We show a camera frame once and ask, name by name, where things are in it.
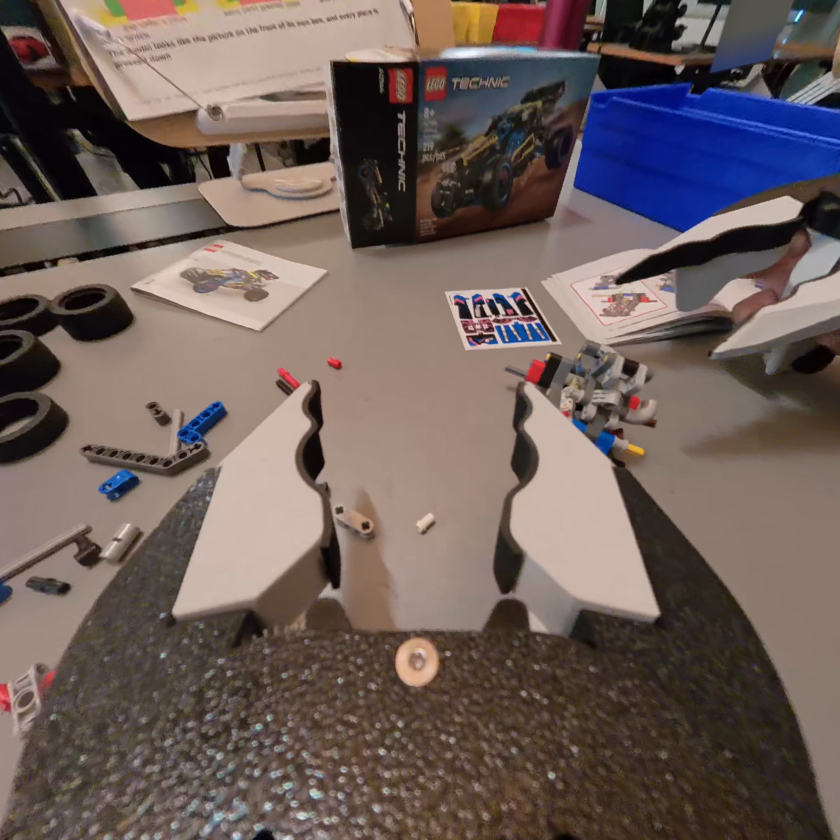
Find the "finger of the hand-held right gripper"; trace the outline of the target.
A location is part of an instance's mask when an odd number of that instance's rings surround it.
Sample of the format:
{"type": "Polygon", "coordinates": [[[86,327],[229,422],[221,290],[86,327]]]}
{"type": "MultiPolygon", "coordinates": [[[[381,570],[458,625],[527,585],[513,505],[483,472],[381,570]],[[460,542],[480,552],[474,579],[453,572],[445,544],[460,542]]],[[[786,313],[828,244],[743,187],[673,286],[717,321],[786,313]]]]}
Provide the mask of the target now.
{"type": "Polygon", "coordinates": [[[710,352],[711,359],[759,355],[764,373],[777,375],[819,372],[838,355],[838,239],[807,233],[812,246],[793,269],[780,301],[734,325],[710,352]]]}
{"type": "Polygon", "coordinates": [[[814,202],[790,196],[709,217],[616,276],[619,286],[675,272],[677,309],[705,307],[730,281],[768,268],[808,225],[814,202]]]}

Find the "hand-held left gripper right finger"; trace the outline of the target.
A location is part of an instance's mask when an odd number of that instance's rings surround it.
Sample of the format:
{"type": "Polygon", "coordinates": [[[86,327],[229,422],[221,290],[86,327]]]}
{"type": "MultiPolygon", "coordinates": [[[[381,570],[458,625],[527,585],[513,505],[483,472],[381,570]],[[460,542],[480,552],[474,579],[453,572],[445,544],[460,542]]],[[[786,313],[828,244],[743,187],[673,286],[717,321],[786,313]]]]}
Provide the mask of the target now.
{"type": "Polygon", "coordinates": [[[511,469],[493,574],[550,634],[584,612],[637,623],[660,618],[613,463],[538,387],[517,386],[511,469]]]}

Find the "partly built lego vehicle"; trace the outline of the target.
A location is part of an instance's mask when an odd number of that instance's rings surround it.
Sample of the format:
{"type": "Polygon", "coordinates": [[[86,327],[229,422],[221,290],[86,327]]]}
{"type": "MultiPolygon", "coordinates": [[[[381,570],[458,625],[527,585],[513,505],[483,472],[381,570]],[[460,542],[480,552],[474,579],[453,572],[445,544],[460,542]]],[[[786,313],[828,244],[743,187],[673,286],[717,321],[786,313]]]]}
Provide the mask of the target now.
{"type": "Polygon", "coordinates": [[[536,386],[614,463],[645,456],[644,448],[626,439],[624,427],[656,427],[658,403],[641,395],[655,376],[648,365],[587,341],[575,356],[548,353],[527,370],[505,370],[536,386]]]}

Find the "grey lego liftarm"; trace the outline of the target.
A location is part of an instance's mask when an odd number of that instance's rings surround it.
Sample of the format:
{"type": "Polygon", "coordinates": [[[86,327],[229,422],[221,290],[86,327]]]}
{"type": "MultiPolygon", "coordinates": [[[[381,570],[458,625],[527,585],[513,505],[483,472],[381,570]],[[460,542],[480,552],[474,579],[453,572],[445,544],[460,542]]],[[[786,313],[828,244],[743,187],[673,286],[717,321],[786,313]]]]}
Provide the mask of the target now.
{"type": "Polygon", "coordinates": [[[344,504],[332,508],[335,521],[344,529],[352,532],[361,539],[372,539],[375,535],[373,520],[361,512],[346,507],[344,504]]]}

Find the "open lego instruction manual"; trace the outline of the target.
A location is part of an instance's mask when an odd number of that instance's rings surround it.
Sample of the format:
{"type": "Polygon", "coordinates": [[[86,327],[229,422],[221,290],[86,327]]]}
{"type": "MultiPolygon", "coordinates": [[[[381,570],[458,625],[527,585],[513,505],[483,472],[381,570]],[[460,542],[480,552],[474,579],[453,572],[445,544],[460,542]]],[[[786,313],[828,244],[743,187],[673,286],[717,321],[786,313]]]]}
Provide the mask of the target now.
{"type": "Polygon", "coordinates": [[[615,278],[649,255],[649,248],[615,253],[556,274],[543,282],[585,339],[612,347],[726,333],[732,309],[758,291],[751,280],[727,284],[704,308],[679,311],[675,272],[617,285],[615,278]]]}

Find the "thin lego booklet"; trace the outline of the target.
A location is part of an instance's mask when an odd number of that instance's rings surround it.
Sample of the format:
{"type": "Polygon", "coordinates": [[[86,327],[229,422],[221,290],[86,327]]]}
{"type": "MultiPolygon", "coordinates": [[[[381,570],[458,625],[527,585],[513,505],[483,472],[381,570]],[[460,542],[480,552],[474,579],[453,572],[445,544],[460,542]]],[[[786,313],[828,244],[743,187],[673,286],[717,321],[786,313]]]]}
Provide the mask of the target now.
{"type": "Polygon", "coordinates": [[[139,280],[131,290],[261,332],[327,273],[218,239],[139,280]]]}

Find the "grey and red lego piece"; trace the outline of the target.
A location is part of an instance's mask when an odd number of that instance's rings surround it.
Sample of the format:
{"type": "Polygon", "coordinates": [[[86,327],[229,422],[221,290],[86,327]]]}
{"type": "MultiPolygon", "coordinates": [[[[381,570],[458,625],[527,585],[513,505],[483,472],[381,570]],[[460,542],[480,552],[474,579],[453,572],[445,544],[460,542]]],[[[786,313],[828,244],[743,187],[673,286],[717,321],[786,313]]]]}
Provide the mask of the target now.
{"type": "Polygon", "coordinates": [[[55,674],[54,669],[37,663],[20,677],[1,685],[1,712],[11,716],[14,734],[22,738],[32,728],[55,674]]]}

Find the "person's right hand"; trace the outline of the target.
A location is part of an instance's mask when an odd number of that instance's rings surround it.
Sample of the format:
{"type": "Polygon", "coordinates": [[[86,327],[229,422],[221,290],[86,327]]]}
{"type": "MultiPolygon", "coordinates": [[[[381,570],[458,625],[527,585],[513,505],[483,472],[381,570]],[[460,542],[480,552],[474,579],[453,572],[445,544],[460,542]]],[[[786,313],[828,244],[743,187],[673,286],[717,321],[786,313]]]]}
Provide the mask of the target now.
{"type": "Polygon", "coordinates": [[[767,268],[742,277],[755,286],[755,292],[751,296],[740,300],[732,308],[731,320],[735,326],[748,321],[761,309],[780,301],[793,269],[811,246],[812,242],[809,234],[807,231],[801,230],[795,234],[783,257],[767,268]]]}

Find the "blue plastic bin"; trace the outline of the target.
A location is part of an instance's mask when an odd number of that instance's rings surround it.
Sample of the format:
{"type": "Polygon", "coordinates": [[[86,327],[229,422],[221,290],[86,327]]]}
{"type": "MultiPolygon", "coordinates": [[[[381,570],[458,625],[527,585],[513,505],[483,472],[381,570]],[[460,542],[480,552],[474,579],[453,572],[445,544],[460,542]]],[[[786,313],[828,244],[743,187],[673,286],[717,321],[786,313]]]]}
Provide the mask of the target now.
{"type": "Polygon", "coordinates": [[[690,85],[592,95],[574,187],[680,232],[838,173],[838,109],[690,85]]]}

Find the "wooden background table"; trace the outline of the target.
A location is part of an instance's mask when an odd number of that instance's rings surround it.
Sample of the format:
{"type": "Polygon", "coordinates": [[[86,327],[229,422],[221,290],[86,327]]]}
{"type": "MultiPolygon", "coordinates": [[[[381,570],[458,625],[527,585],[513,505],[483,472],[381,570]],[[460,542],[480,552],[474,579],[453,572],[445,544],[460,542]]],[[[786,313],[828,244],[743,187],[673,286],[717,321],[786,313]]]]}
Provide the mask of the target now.
{"type": "Polygon", "coordinates": [[[620,60],[632,60],[676,69],[683,67],[709,69],[715,58],[714,52],[703,49],[695,49],[688,52],[660,53],[634,49],[629,45],[603,41],[590,43],[586,47],[586,51],[598,56],[608,56],[620,60]]]}

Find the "red storage bin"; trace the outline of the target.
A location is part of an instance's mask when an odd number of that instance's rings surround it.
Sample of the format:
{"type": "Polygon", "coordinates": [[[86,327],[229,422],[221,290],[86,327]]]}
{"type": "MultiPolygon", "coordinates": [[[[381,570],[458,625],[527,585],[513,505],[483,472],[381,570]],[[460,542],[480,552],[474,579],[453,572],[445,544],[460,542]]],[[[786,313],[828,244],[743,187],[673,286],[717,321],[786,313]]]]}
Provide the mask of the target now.
{"type": "Polygon", "coordinates": [[[546,3],[500,3],[491,44],[495,46],[538,46],[543,30],[546,3]]]}

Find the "cardboard piece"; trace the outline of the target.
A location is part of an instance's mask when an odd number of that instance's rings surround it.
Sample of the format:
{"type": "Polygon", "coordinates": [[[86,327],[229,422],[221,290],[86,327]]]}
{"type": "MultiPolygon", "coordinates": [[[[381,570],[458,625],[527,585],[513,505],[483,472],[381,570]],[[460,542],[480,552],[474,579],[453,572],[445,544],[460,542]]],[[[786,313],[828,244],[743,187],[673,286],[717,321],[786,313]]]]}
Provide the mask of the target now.
{"type": "Polygon", "coordinates": [[[406,1],[416,43],[424,55],[455,47],[455,27],[450,1],[406,1]]]}

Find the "white document holder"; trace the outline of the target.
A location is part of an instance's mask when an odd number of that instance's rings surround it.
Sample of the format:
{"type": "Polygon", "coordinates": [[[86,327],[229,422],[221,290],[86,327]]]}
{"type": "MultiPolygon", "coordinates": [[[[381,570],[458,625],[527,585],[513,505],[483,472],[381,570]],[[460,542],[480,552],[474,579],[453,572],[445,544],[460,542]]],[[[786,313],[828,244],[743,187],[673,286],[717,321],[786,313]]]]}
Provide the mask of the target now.
{"type": "Polygon", "coordinates": [[[325,97],[281,100],[250,98],[198,109],[195,126],[205,135],[288,132],[317,134],[329,128],[328,111],[325,97]]]}

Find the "grey stand base plate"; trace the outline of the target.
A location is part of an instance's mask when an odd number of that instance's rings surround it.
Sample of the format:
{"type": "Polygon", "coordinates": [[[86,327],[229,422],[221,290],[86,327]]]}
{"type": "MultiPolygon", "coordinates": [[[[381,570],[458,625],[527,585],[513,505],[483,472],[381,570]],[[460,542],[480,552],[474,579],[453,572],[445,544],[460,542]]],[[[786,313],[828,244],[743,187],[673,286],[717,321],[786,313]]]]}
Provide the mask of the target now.
{"type": "Polygon", "coordinates": [[[334,166],[330,162],[245,175],[245,181],[253,186],[272,186],[277,181],[319,181],[322,184],[319,194],[304,197],[278,197],[264,191],[249,191],[233,176],[213,179],[199,184],[197,188],[226,225],[233,228],[257,228],[337,213],[340,209],[340,196],[335,176],[334,166]]]}

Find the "black rail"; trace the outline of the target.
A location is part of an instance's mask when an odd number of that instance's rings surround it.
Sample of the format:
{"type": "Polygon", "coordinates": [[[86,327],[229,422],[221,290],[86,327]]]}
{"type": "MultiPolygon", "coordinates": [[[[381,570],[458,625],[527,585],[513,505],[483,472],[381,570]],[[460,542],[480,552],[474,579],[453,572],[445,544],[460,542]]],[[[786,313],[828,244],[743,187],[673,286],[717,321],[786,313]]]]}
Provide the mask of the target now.
{"type": "Polygon", "coordinates": [[[5,208],[3,270],[226,233],[195,184],[5,208]]]}

